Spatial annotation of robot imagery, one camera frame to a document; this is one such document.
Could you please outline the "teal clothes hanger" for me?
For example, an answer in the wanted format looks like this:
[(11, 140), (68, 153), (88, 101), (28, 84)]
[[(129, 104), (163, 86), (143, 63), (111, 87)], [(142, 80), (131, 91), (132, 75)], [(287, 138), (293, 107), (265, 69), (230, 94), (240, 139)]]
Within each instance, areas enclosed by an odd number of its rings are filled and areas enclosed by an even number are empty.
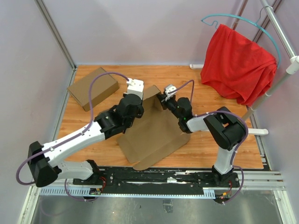
[(266, 36), (269, 38), (269, 40), (272, 42), (275, 50), (276, 50), (276, 53), (277, 53), (277, 56), (278, 56), (278, 62), (277, 62), (277, 67), (279, 68), (280, 65), (281, 65), (281, 52), (280, 52), (280, 49), (278, 47), (278, 44), (277, 42), (274, 40), (274, 38), (272, 37), (272, 35), (267, 31), (265, 30), (263, 27), (261, 27), (260, 25), (258, 25), (257, 22), (253, 22), (245, 17), (242, 17), (242, 16), (238, 16), (238, 15), (234, 15), (234, 14), (224, 14), (224, 13), (216, 13), (216, 14), (209, 14), (205, 17), (203, 17), (201, 19), (201, 22), (208, 25), (208, 26), (211, 26), (211, 27), (215, 27), (216, 29), (219, 27), (219, 22), (217, 20), (214, 20), (212, 23), (208, 23), (208, 22), (205, 22), (205, 20), (207, 18), (211, 18), (211, 17), (217, 17), (217, 16), (220, 16), (220, 17), (230, 17), (230, 18), (234, 18), (234, 19), (239, 19), (241, 21), (244, 21), (256, 28), (258, 28), (260, 31), (262, 31), (264, 34), (266, 34)]

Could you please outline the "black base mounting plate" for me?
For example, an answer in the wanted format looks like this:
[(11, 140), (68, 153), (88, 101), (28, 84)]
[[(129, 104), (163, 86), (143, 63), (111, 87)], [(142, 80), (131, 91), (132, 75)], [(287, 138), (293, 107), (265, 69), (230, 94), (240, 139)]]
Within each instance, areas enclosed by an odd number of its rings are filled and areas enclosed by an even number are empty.
[(99, 177), (74, 179), (74, 185), (96, 186), (106, 181), (104, 193), (142, 195), (199, 195), (203, 188), (236, 189), (240, 177), (236, 172), (221, 180), (211, 169), (99, 167)]

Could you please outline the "aluminium frame rail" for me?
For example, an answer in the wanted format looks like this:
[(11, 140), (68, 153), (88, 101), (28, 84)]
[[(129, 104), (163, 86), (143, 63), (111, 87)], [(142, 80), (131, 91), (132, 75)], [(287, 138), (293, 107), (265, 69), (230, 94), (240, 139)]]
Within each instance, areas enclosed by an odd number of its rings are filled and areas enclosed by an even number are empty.
[[(99, 177), (99, 167), (96, 169), (96, 173), (91, 177)], [(216, 188), (203, 188), (208, 190), (214, 190), (215, 199), (212, 200), (217, 204), (224, 205), (230, 199), (235, 198), (240, 195), (243, 190), (260, 190), (260, 191), (273, 191), (276, 202), (278, 205), (278, 210), (280, 216), (284, 222), (293, 223), (295, 221), (295, 216), (293, 210), (290, 206), (289, 199), (286, 195), (285, 184), (283, 178), (278, 171), (269, 171), (269, 170), (242, 170), (241, 168), (235, 168), (233, 172), (236, 172), (240, 179), (240, 187), (236, 189), (216, 189)], [(101, 194), (104, 193), (104, 187), (106, 181), (104, 181), (100, 186), (96, 185), (94, 187), (87, 185), (74, 185), (72, 181), (75, 178), (69, 179), (58, 179), (52, 184), (45, 187), (64, 187), (68, 196), (71, 196), (68, 193), (70, 187), (89, 187), (91, 188), (91, 194)], [(35, 185), (30, 185), (28, 194), (24, 206), (22, 208), (19, 223), (25, 224), (29, 223), (32, 220), (33, 213), (35, 210), (35, 205), (37, 203), (37, 198), (40, 196), (40, 190), (42, 187), (37, 187)], [(97, 197), (85, 197), (85, 196), (74, 196), (74, 198), (80, 201), (94, 201)]]

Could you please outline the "red cloth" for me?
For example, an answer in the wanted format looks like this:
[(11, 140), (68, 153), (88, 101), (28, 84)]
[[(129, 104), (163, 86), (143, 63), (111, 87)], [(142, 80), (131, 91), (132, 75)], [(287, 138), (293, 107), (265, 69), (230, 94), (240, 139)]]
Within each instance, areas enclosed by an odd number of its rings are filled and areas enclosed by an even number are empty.
[(271, 87), (275, 57), (255, 42), (221, 24), (206, 51), (202, 84), (227, 99), (252, 106)]

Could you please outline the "brown cardboard box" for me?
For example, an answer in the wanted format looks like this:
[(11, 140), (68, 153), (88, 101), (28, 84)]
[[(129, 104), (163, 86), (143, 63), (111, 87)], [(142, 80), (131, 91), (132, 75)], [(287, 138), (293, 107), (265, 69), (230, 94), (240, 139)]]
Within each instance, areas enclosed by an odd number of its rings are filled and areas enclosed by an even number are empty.
[[(67, 88), (69, 94), (76, 100), (76, 102), (83, 108), (85, 112), (90, 111), (88, 97), (90, 85), (98, 75), (105, 72), (106, 71), (100, 67), (80, 80), (75, 81)], [(95, 107), (106, 98), (111, 96), (118, 89), (119, 83), (114, 77), (112, 77), (112, 75), (104, 75), (98, 78), (92, 86), (92, 106)]]
[(178, 126), (178, 119), (163, 110), (157, 98), (160, 90), (151, 86), (143, 92), (144, 113), (117, 139), (122, 152), (133, 169), (146, 170), (171, 153), (180, 149), (191, 139)]

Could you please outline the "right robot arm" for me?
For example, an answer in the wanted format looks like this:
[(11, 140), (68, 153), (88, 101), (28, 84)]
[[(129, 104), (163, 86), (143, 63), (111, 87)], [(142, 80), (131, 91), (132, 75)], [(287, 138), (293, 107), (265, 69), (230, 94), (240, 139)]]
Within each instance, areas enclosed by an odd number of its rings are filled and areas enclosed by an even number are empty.
[(228, 183), (233, 174), (233, 160), (239, 145), (248, 135), (248, 128), (228, 108), (221, 107), (214, 112), (194, 115), (189, 98), (179, 98), (166, 93), (159, 93), (158, 100), (164, 110), (169, 110), (177, 119), (178, 126), (184, 133), (208, 130), (216, 144), (218, 153), (212, 166), (212, 182), (221, 187)]

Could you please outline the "white clothes rack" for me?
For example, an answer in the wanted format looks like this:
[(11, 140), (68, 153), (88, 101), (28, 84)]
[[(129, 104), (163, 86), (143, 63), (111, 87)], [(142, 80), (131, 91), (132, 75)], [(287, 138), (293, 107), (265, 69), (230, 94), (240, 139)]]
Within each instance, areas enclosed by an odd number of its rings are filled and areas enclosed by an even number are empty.
[[(291, 75), (299, 70), (299, 56), (287, 39), (285, 32), (276, 17), (274, 6), (279, 5), (275, 1), (270, 5), (263, 0), (262, 10), (266, 12), (267, 21), (270, 22), (282, 45), (290, 58), (290, 64), (286, 68), (282, 78), (276, 83), (274, 76), (279, 69), (282, 58), (277, 42), (266, 30), (265, 23), (252, 21), (242, 17), (241, 14), (209, 14), (201, 21), (216, 31), (208, 45), (206, 58), (203, 64), (191, 64), (191, 69), (201, 69), (201, 81), (203, 84), (213, 87), (221, 96), (236, 99), (237, 103), (246, 105), (247, 112), (243, 120), (247, 120), (258, 107), (269, 98), (273, 92)], [(276, 56), (266, 51), (257, 44), (257, 37), (251, 41), (239, 34), (235, 27), (229, 28), (220, 24), (216, 17), (231, 17), (235, 19), (234, 26), (243, 21), (258, 29), (258, 35), (268, 37), (272, 43)]]

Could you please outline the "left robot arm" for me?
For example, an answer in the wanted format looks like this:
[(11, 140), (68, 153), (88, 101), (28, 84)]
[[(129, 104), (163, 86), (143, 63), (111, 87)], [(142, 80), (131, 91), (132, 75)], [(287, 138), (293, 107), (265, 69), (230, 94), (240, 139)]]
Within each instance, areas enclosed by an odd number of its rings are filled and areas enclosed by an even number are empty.
[(136, 118), (144, 113), (143, 95), (125, 94), (109, 110), (98, 114), (92, 123), (58, 140), (29, 145), (28, 166), (37, 187), (45, 187), (58, 179), (82, 179), (94, 185), (100, 180), (95, 162), (66, 162), (65, 158), (97, 142), (125, 133)]

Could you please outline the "folded brown cardboard box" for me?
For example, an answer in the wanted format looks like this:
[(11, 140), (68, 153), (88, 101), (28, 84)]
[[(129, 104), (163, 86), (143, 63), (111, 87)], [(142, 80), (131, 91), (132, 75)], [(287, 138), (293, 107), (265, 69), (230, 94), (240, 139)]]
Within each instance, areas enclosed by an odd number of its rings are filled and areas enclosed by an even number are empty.
[[(88, 97), (90, 85), (98, 75), (105, 72), (106, 71), (100, 67), (80, 80), (75, 81), (67, 88), (69, 94), (76, 100), (76, 102), (83, 108), (85, 112), (90, 111)], [(118, 89), (119, 83), (114, 77), (112, 77), (112, 75), (104, 75), (98, 78), (92, 86), (92, 106), (95, 107), (106, 98), (111, 96)]]

